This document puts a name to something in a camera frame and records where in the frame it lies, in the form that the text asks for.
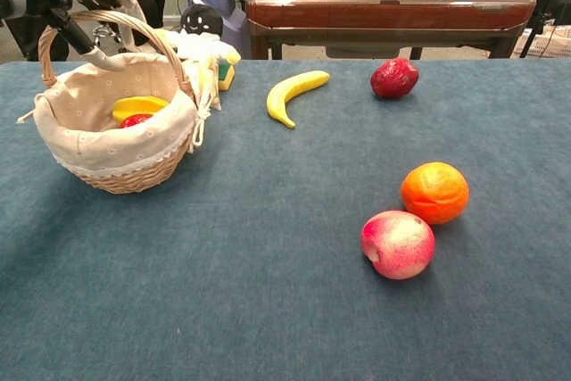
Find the table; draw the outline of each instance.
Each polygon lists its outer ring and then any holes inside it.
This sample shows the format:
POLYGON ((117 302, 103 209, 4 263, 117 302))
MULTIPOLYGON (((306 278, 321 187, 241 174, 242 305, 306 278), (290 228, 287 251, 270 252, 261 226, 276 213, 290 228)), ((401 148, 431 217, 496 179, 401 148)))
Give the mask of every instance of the table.
POLYGON ((508 58, 534 0, 247 0, 252 54, 269 46, 473 46, 508 58))
POLYGON ((140 195, 56 165, 15 124, 37 65, 0 66, 0 379, 566 379, 571 61, 418 62, 384 103, 376 66, 241 62, 204 146, 140 195), (314 69, 297 128, 270 119, 270 88, 314 69), (360 229, 432 160, 470 204, 423 274, 385 280, 360 229))

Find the yellow fruit in basket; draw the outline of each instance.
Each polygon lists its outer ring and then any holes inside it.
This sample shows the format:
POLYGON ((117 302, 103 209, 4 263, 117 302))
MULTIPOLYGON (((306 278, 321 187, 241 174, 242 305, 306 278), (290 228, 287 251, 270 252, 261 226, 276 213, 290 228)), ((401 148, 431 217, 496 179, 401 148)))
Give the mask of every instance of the yellow fruit in basket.
POLYGON ((133 115, 157 113, 163 107, 169 105, 169 102, 154 95, 139 95, 129 98, 121 98, 113 106, 113 119, 121 124, 126 118, 133 115))

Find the red fruit in basket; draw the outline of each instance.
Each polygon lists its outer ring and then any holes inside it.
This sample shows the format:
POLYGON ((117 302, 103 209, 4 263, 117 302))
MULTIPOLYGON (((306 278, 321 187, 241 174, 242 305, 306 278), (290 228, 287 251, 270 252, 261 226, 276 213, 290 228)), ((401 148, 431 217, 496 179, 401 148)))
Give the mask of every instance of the red fruit in basket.
POLYGON ((417 84, 418 69, 406 58, 384 62, 371 76, 371 87, 380 98, 401 98, 417 84))
POLYGON ((136 124, 140 124, 141 122, 145 122, 146 120, 148 120, 152 116, 153 115, 151 115, 149 113, 139 113, 137 115, 131 115, 128 118, 126 118, 123 122, 121 122, 121 125, 119 125, 119 128, 133 127, 136 124))

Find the lace trim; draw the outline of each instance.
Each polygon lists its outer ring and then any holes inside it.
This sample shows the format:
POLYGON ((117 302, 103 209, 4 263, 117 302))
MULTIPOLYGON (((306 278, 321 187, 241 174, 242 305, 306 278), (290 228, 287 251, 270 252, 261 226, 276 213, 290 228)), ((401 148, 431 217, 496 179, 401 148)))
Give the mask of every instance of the lace trim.
MULTIPOLYGON (((168 145, 162 151, 156 153, 150 158, 145 158, 140 161, 131 162, 128 165, 124 165, 122 167, 113 167, 109 169, 100 169, 100 170, 88 170, 82 167, 78 167, 77 165, 70 165, 62 158, 56 156, 52 153, 52 156, 55 158, 58 164, 62 165, 65 169, 71 171, 72 173, 79 174, 80 176, 88 176, 90 178, 111 178, 111 177, 121 177, 128 174, 131 174, 135 171, 140 171, 147 169, 157 162, 161 162, 167 158, 169 158, 172 154, 174 154, 177 149, 185 143, 188 137, 193 133, 194 128, 198 127, 198 122, 202 120, 198 120, 195 124, 190 126, 185 130, 183 134, 181 134, 173 143, 168 145)), ((187 149, 188 152, 192 152, 192 143, 190 147, 187 149)))

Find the basket handle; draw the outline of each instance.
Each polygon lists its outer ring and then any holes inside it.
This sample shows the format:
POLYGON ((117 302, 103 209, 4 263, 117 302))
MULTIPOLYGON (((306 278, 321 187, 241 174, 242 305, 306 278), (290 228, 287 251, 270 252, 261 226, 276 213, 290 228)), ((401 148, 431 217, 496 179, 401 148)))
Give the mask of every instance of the basket handle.
MULTIPOLYGON (((190 95, 194 101, 194 104, 198 105, 197 100, 193 94, 188 76, 185 74, 185 71, 182 67, 182 63, 178 59, 174 50, 157 35, 151 26, 138 20, 137 18, 117 11, 73 12, 71 17, 77 21, 105 21, 123 24, 147 36, 149 40, 153 42, 164 55, 166 55, 170 65, 175 71, 178 86, 180 89, 186 94, 190 95)), ((52 45, 56 34, 57 32, 55 29, 47 26, 38 42, 38 57, 42 67, 42 80, 47 87, 52 87, 57 82, 54 68, 52 67, 52 61, 50 59, 50 46, 52 45)))

